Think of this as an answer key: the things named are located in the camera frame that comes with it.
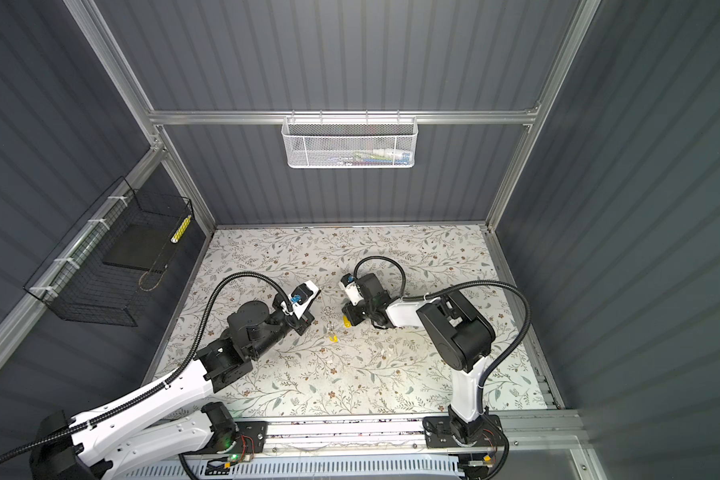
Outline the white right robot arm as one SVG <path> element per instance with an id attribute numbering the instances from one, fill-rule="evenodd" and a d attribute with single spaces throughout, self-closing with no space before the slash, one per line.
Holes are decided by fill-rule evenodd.
<path id="1" fill-rule="evenodd" d="M 456 442 L 473 444 L 487 428 L 481 377 L 496 333 L 487 319 L 460 292 L 423 300 L 392 296 L 374 274 L 340 279 L 348 302 L 342 307 L 347 322 L 369 321 L 377 329 L 414 327 L 425 331 L 441 359 L 452 369 L 450 430 Z"/>

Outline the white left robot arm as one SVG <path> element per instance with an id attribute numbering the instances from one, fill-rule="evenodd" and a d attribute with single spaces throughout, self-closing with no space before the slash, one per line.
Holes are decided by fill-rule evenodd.
<path id="1" fill-rule="evenodd" d="M 35 479 L 114 479 L 172 456 L 239 456 L 253 447 L 211 395 L 253 369 L 290 332 L 305 332 L 315 292 L 244 303 L 221 336 L 185 366 L 117 400 L 69 417 L 45 418 L 30 453 Z"/>

